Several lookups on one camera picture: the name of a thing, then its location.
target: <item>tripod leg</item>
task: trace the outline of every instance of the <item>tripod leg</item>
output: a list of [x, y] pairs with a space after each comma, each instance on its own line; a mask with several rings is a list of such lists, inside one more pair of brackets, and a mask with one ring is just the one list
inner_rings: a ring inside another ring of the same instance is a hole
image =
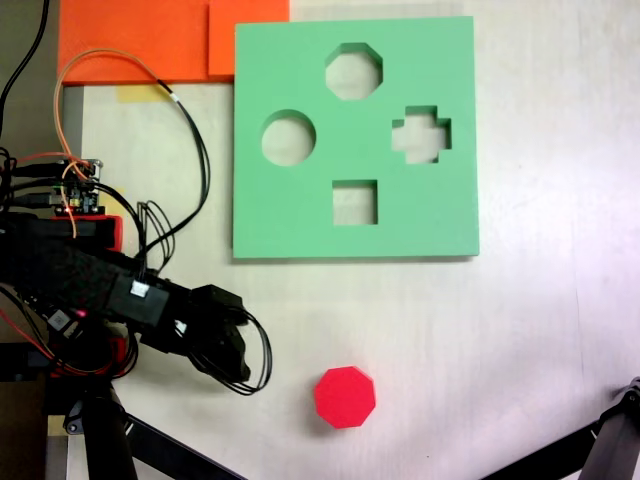
[[640, 453], [636, 412], [622, 409], [600, 429], [579, 480], [631, 480]]
[[581, 428], [483, 480], [561, 480], [582, 468], [595, 441], [598, 422]]
[[104, 398], [88, 398], [82, 426], [91, 480], [138, 480], [122, 411]]

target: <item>green shape sorter board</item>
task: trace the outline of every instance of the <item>green shape sorter board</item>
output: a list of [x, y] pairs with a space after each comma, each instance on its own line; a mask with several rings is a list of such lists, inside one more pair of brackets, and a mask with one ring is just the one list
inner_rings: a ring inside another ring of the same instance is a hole
[[[337, 53], [382, 67], [368, 97], [325, 81]], [[411, 112], [449, 128], [433, 163], [407, 163], [391, 131]], [[308, 119], [315, 147], [294, 166], [262, 151], [270, 121]], [[479, 249], [473, 19], [242, 24], [236, 30], [236, 258], [467, 256]], [[332, 192], [374, 184], [376, 222], [334, 225]]]

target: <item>white desk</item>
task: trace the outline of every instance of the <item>white desk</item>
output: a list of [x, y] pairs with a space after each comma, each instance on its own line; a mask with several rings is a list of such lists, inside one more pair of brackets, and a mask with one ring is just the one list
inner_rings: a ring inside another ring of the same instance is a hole
[[[593, 420], [640, 373], [640, 3], [326, 3], [292, 0], [293, 19], [475, 17], [481, 255], [234, 262], [233, 89], [178, 86], [213, 186], [165, 273], [242, 295], [271, 337], [274, 376], [242, 398], [142, 347], [117, 391], [134, 415], [252, 480], [478, 479]], [[131, 202], [155, 199], [172, 219], [195, 204], [196, 154], [170, 104], [87, 88], [82, 145]], [[351, 364], [374, 378], [378, 406], [363, 427], [331, 431], [312, 386]], [[80, 479], [75, 443], [69, 478]]]

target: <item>orange board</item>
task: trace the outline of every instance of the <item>orange board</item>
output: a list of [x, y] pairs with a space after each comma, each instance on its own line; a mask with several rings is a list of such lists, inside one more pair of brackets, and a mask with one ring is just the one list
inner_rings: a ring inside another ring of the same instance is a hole
[[[236, 23], [283, 22], [289, 0], [61, 0], [58, 71], [91, 48], [140, 57], [171, 83], [233, 81]], [[150, 83], [134, 63], [83, 60], [65, 85]]]
[[209, 78], [233, 81], [236, 24], [288, 21], [289, 0], [211, 0]]
[[[207, 81], [209, 0], [62, 0], [58, 71], [90, 48], [118, 48], [142, 58], [168, 82]], [[146, 83], [127, 60], [98, 56], [73, 68], [65, 84]]]

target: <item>red octagon prism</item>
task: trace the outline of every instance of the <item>red octagon prism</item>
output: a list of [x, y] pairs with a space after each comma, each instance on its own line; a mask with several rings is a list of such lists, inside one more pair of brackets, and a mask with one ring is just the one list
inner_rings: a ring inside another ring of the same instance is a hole
[[361, 426], [376, 406], [373, 380], [357, 367], [327, 370], [314, 396], [318, 415], [334, 428]]

